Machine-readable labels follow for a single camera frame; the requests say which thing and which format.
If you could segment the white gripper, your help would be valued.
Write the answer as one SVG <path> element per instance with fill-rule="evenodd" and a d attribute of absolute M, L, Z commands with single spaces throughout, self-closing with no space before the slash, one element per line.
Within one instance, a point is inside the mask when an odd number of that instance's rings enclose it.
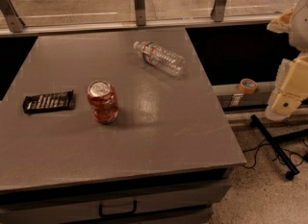
<path fill-rule="evenodd" d="M 267 26 L 271 32 L 288 33 L 293 8 L 285 10 Z M 265 117 L 271 121 L 282 121 L 301 105 L 308 97 L 308 56 L 299 55 L 293 61 L 284 59 L 278 68 L 278 91 L 274 90 L 265 110 Z"/>

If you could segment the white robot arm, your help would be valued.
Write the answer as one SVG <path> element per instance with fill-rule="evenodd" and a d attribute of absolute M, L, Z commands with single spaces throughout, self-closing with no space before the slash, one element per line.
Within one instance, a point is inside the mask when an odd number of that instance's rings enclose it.
<path fill-rule="evenodd" d="M 299 0 L 274 18 L 267 29 L 277 34 L 287 33 L 290 45 L 299 51 L 292 61 L 283 59 L 280 63 L 266 107 L 267 119 L 281 121 L 308 98 L 308 0 Z"/>

